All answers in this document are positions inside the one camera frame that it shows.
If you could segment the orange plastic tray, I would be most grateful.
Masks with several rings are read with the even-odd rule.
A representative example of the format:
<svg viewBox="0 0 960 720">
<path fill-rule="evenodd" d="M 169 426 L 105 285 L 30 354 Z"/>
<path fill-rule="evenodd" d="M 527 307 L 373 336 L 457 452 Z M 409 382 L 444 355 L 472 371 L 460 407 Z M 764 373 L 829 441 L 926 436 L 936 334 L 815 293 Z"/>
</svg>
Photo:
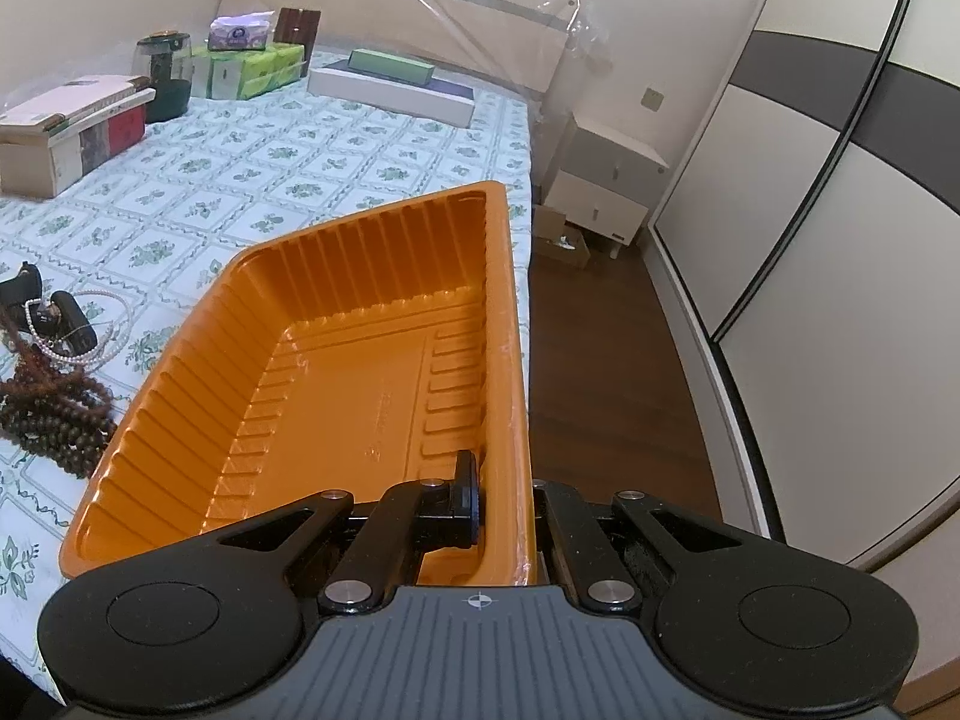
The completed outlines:
<svg viewBox="0 0 960 720">
<path fill-rule="evenodd" d="M 161 353 L 60 548 L 76 577 L 324 489 L 359 502 L 477 458 L 482 527 L 436 585 L 534 574 L 506 190 L 462 185 L 243 250 Z"/>
</svg>

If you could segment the black cylinder tube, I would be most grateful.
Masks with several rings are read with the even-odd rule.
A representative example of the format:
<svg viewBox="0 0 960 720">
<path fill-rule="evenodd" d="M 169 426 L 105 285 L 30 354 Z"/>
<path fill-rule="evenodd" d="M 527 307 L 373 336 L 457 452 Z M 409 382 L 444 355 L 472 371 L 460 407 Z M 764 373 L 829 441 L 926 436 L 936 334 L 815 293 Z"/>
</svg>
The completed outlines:
<svg viewBox="0 0 960 720">
<path fill-rule="evenodd" d="M 67 291 L 53 291 L 50 305 L 57 310 L 57 333 L 55 338 L 70 351 L 73 356 L 87 355 L 98 348 L 98 335 L 89 325 L 80 304 Z"/>
</svg>

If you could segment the black strap watch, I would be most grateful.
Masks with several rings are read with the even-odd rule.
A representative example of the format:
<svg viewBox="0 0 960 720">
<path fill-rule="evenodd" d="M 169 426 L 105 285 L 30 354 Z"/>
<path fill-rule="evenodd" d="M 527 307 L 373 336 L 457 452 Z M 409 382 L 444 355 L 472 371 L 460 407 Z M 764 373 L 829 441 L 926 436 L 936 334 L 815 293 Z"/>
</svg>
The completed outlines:
<svg viewBox="0 0 960 720">
<path fill-rule="evenodd" d="M 26 330 L 26 309 L 29 301 L 36 301 L 43 295 L 43 277 L 39 268 L 32 263 L 21 263 L 20 270 L 9 280 L 0 283 L 0 302 L 8 318 L 20 328 Z"/>
</svg>

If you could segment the white bedside nightstand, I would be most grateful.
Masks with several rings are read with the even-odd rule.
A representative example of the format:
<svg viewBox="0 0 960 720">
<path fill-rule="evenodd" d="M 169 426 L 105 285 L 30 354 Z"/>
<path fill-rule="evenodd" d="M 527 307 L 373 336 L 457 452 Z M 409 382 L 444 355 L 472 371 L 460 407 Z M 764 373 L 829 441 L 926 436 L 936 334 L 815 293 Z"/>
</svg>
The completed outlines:
<svg viewBox="0 0 960 720">
<path fill-rule="evenodd" d="M 662 197 L 669 171 L 651 145 L 571 115 L 548 168 L 544 204 L 607 239 L 616 259 Z"/>
</svg>

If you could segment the white grey sliding wardrobe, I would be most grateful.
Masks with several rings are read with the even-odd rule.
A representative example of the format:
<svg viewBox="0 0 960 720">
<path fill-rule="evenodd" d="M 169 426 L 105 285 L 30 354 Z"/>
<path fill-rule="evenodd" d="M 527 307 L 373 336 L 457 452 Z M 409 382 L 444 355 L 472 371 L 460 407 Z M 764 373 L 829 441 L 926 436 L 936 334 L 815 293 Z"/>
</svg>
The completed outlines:
<svg viewBox="0 0 960 720">
<path fill-rule="evenodd" d="M 873 571 L 958 505 L 958 0 L 763 0 L 652 225 L 722 510 Z"/>
</svg>

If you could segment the floral green white bedsheet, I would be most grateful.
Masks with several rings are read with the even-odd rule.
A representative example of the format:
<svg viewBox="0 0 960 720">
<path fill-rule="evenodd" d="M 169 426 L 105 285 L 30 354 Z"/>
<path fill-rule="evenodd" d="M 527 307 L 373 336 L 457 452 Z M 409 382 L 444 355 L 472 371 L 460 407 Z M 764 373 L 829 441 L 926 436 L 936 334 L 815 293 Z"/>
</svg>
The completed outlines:
<svg viewBox="0 0 960 720">
<path fill-rule="evenodd" d="M 462 185 L 506 190 L 524 385 L 529 349 L 529 113 L 478 88 L 467 128 L 322 98 L 291 85 L 249 101 L 195 99 L 175 121 L 45 202 L 2 205 L 2 270 L 36 265 L 121 349 L 99 379 L 122 422 L 166 343 L 243 250 Z M 37 622 L 67 580 L 60 548 L 88 479 L 2 450 L 2 656 L 43 691 Z"/>
</svg>

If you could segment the long white flat box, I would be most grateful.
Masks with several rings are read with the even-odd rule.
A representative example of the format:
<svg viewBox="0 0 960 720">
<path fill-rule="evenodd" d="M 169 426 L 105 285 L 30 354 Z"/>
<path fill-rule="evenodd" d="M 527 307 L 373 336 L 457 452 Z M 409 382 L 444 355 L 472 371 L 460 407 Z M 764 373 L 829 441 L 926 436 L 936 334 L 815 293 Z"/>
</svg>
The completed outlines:
<svg viewBox="0 0 960 720">
<path fill-rule="evenodd" d="M 475 89 L 441 78 L 423 86 L 363 73 L 338 60 L 311 68 L 308 91 L 314 96 L 366 104 L 397 114 L 433 119 L 451 127 L 467 128 L 475 112 Z"/>
</svg>

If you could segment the green long box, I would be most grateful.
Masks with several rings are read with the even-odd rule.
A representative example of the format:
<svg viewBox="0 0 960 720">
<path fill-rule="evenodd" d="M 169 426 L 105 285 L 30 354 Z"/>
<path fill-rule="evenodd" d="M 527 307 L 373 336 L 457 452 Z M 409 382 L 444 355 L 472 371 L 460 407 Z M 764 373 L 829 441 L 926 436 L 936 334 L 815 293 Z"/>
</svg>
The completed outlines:
<svg viewBox="0 0 960 720">
<path fill-rule="evenodd" d="M 353 49 L 348 57 L 348 68 L 358 73 L 420 88 L 428 86 L 434 75 L 433 64 L 373 49 Z"/>
</svg>

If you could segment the green tissue pack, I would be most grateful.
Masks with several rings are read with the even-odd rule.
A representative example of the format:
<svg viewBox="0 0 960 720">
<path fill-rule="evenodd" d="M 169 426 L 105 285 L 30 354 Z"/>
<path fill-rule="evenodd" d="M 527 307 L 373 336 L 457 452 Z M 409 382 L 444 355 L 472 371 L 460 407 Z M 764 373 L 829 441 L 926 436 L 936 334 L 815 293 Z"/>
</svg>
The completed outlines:
<svg viewBox="0 0 960 720">
<path fill-rule="evenodd" d="M 192 98 L 249 101 L 297 82 L 308 68 L 299 44 L 268 44 L 262 50 L 210 50 L 192 54 Z"/>
</svg>

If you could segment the clear plastic wrap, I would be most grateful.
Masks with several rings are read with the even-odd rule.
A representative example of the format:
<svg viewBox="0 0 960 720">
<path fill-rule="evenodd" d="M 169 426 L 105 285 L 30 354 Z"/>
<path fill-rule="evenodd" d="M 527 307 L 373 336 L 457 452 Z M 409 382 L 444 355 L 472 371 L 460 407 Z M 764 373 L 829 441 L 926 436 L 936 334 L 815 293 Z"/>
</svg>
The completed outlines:
<svg viewBox="0 0 960 720">
<path fill-rule="evenodd" d="M 439 31 L 444 64 L 571 110 L 607 71 L 607 31 L 584 0 L 404 0 Z"/>
</svg>

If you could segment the dark brown box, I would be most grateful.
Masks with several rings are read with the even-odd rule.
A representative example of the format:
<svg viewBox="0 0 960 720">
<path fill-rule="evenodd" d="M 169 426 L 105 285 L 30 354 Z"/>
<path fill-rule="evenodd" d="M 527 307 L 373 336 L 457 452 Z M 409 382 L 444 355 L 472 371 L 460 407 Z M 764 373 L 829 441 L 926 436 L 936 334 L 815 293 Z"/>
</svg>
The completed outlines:
<svg viewBox="0 0 960 720">
<path fill-rule="evenodd" d="M 302 47 L 302 60 L 299 64 L 302 76 L 308 75 L 320 18 L 322 18 L 322 11 L 307 8 L 283 7 L 278 14 L 274 41 L 282 44 L 298 44 Z"/>
</svg>

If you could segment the purple tissue pack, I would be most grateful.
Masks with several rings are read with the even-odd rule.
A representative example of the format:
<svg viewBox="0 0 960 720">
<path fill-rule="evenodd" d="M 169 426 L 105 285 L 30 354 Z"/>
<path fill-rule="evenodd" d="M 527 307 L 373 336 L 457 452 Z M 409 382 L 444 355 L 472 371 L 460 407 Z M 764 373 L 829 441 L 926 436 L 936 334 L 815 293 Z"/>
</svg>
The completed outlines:
<svg viewBox="0 0 960 720">
<path fill-rule="evenodd" d="M 273 11 L 217 16 L 208 27 L 206 47 L 213 52 L 263 50 L 270 43 L 273 24 Z"/>
</svg>

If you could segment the dark green lantern jar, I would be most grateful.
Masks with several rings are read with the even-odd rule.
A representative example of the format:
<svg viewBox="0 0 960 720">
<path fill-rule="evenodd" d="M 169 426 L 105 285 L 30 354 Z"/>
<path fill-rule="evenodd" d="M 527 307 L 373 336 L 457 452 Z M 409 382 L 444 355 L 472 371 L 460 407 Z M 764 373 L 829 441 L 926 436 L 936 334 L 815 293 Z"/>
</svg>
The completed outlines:
<svg viewBox="0 0 960 720">
<path fill-rule="evenodd" d="M 146 105 L 146 121 L 160 124 L 187 112 L 192 93 L 192 37 L 161 31 L 142 37 L 133 55 L 133 73 L 148 76 L 155 99 Z"/>
</svg>

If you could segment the cardboard box with books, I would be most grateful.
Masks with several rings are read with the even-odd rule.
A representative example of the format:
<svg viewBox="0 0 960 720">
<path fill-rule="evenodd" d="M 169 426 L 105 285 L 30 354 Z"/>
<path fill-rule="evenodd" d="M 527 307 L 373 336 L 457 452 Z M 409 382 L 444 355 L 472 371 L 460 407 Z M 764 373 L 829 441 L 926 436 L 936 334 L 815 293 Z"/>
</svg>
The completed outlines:
<svg viewBox="0 0 960 720">
<path fill-rule="evenodd" d="M 55 199 L 145 135 L 146 76 L 88 75 L 2 112 L 2 193 Z"/>
</svg>

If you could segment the wall socket plate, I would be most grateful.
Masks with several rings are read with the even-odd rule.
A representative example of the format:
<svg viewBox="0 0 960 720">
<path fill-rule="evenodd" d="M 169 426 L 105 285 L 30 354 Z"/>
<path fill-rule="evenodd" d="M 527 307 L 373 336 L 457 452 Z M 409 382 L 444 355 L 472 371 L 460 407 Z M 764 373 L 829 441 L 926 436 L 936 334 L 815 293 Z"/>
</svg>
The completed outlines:
<svg viewBox="0 0 960 720">
<path fill-rule="evenodd" d="M 664 102 L 664 95 L 654 88 L 646 88 L 641 98 L 641 106 L 651 112 L 659 112 Z"/>
</svg>

